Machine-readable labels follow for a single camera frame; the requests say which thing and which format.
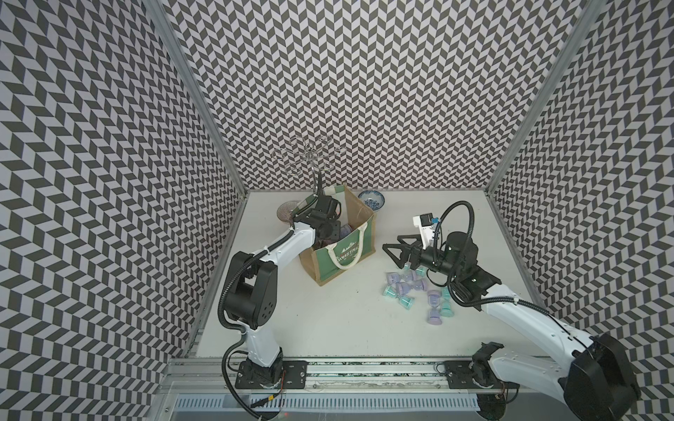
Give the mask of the brown green canvas bag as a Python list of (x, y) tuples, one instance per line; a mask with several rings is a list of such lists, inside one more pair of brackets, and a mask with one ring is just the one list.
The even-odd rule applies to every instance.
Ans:
[(375, 254), (376, 214), (344, 184), (324, 189), (324, 193), (342, 205), (339, 221), (346, 219), (352, 231), (343, 239), (323, 248), (309, 249), (299, 255), (305, 272), (319, 286), (354, 268), (360, 261)]

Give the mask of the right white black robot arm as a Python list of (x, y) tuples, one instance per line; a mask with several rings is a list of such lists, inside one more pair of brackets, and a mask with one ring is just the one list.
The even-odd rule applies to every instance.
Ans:
[(425, 267), (445, 275), (455, 303), (498, 319), (527, 337), (546, 358), (520, 355), (488, 342), (468, 369), (477, 387), (517, 384), (564, 403), (580, 420), (619, 420), (641, 398), (626, 347), (608, 333), (591, 335), (556, 319), (512, 291), (477, 263), (478, 248), (454, 232), (441, 247), (420, 235), (400, 235), (384, 252), (399, 267)]

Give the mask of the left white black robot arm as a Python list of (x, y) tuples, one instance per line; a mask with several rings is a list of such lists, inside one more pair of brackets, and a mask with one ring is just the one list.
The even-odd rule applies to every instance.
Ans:
[(220, 324), (240, 333), (247, 357), (239, 369), (245, 385), (272, 388), (282, 382), (284, 356), (265, 326), (277, 307), (282, 270), (319, 240), (337, 239), (341, 203), (320, 188), (293, 210), (288, 230), (256, 252), (238, 252), (230, 262), (218, 302)]

